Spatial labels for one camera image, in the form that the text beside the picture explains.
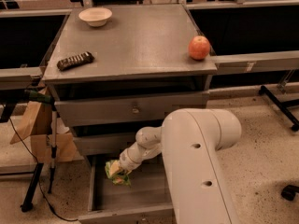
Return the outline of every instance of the speckled floor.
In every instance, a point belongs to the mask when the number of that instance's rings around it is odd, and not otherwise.
[[[291,122],[266,96],[258,95],[259,87],[226,91],[214,90],[208,108],[231,110],[240,120],[240,141],[229,149],[218,151],[222,170],[242,224],[297,224],[299,198],[288,202],[280,197],[288,184],[299,185],[299,133],[291,131]],[[278,93],[275,87],[271,90]],[[293,98],[295,93],[279,95]],[[299,117],[299,108],[292,110]],[[21,143],[10,145],[13,134],[9,123],[1,124],[0,162],[2,167],[32,162]],[[40,179],[47,192],[49,171],[45,166]],[[52,194],[47,194],[57,213],[74,219],[87,214],[89,168],[84,161],[58,163]],[[29,179],[0,179],[0,222],[6,224],[65,223],[49,210],[39,189],[33,210],[23,213],[20,205]],[[150,224],[169,224],[171,218]]]

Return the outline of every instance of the cord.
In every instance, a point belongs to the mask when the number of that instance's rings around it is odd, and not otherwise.
[[[19,137],[19,139],[21,140],[22,144],[23,144],[24,147],[27,149],[27,151],[32,155],[32,157],[34,157],[34,159],[36,160],[36,163],[39,164],[37,157],[36,157],[36,156],[29,150],[28,146],[26,146],[26,144],[24,143],[24,141],[23,141],[23,140],[21,139],[21,137],[19,136],[19,134],[18,134],[18,132],[16,131],[15,126],[14,126],[14,124],[13,124],[11,118],[9,118],[9,120],[10,120],[12,129],[14,130],[15,134]],[[67,221],[67,222],[75,222],[75,221],[78,221],[78,219],[65,219],[65,218],[59,216],[59,215],[56,213],[54,207],[50,204],[49,200],[47,199],[47,197],[46,197],[46,195],[45,195],[45,192],[44,192],[43,189],[41,188],[41,184],[40,184],[40,180],[39,180],[39,179],[38,179],[38,186],[39,186],[39,189],[40,189],[40,191],[41,191],[41,193],[42,193],[42,195],[43,195],[43,198],[46,200],[46,202],[47,202],[47,204],[48,204],[48,206],[49,206],[50,211],[51,211],[57,218],[59,218],[59,219],[61,219],[61,220],[64,220],[64,221]]]

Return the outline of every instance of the drawer knob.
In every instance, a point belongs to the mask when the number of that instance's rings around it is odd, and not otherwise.
[[[140,113],[140,109],[139,109],[139,107],[138,107],[138,106],[133,106],[133,108],[132,108],[132,113],[133,113],[133,114],[138,114],[138,113]]]

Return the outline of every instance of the red apple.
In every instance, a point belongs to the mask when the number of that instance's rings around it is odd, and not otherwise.
[[[211,45],[203,35],[195,36],[189,43],[189,55],[195,60],[203,60],[210,52]]]

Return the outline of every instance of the white bowl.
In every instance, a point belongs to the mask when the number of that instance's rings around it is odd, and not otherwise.
[[[112,11],[103,7],[93,7],[81,11],[79,18],[92,27],[104,26],[107,19],[112,16]]]

